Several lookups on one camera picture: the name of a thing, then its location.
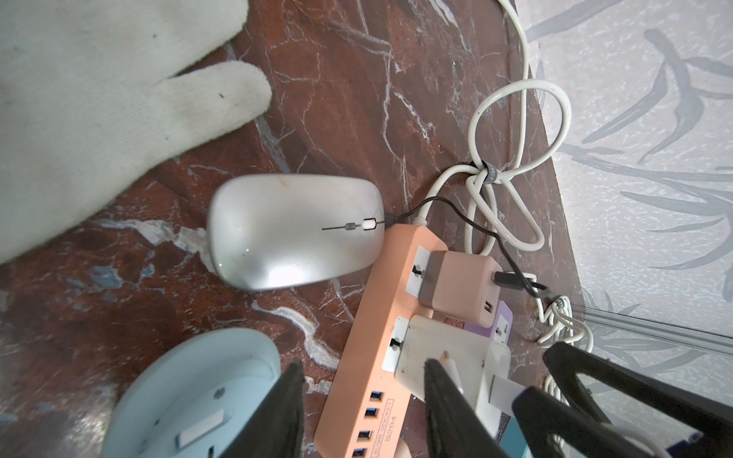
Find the light blue wireless mouse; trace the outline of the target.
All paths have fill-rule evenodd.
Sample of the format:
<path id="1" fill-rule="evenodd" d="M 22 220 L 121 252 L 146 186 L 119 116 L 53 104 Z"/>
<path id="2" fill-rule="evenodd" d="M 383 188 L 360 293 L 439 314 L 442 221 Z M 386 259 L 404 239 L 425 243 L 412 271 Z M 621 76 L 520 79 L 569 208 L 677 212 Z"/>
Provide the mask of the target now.
<path id="1" fill-rule="evenodd" d="M 177 345 L 116 406 L 104 457 L 221 457 L 281 376 L 276 345 L 247 328 Z"/>

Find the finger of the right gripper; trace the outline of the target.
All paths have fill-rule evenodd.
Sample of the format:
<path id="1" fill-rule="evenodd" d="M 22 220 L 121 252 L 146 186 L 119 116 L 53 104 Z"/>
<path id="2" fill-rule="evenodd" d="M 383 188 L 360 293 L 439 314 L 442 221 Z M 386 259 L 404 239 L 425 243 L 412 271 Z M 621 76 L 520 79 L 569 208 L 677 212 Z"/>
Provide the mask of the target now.
<path id="1" fill-rule="evenodd" d="M 534 457 L 563 457 L 557 438 L 586 457 L 650 457 L 608 427 L 537 387 L 523 390 L 513 400 L 512 410 Z"/>
<path id="2" fill-rule="evenodd" d="M 575 410 L 596 422 L 607 415 L 582 385 L 590 376 L 653 410 L 694 427 L 702 437 L 683 452 L 731 452 L 732 408 L 623 368 L 572 345 L 556 343 L 543 355 L 544 363 L 563 396 Z"/>

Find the grey wireless mouse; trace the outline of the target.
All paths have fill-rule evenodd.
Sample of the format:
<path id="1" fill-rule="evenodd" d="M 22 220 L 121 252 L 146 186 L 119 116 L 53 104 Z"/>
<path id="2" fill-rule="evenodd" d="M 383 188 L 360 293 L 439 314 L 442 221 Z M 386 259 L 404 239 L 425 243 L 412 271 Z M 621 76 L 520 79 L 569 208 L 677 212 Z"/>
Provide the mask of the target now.
<path id="1" fill-rule="evenodd" d="M 247 291 L 315 284 L 372 265 L 385 234 L 375 184 L 355 177 L 235 177 L 208 208 L 209 253 L 218 276 Z"/>

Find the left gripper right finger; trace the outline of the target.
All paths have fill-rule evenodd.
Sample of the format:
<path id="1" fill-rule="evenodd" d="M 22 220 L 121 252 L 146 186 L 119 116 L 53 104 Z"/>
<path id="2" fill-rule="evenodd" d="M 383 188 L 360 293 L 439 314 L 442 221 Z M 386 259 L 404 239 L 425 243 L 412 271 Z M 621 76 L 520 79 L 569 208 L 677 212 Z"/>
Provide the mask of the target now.
<path id="1" fill-rule="evenodd" d="M 507 457 L 439 360 L 424 366 L 429 457 Z"/>

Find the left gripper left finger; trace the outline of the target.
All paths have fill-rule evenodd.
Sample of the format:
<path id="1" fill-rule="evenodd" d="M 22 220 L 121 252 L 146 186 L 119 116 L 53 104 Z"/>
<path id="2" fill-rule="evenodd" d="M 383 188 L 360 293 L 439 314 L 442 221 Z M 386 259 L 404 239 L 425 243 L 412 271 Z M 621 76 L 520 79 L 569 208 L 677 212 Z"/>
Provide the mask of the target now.
<path id="1" fill-rule="evenodd" d="M 221 457 L 299 457 L 305 429 L 305 372 L 291 363 Z"/>

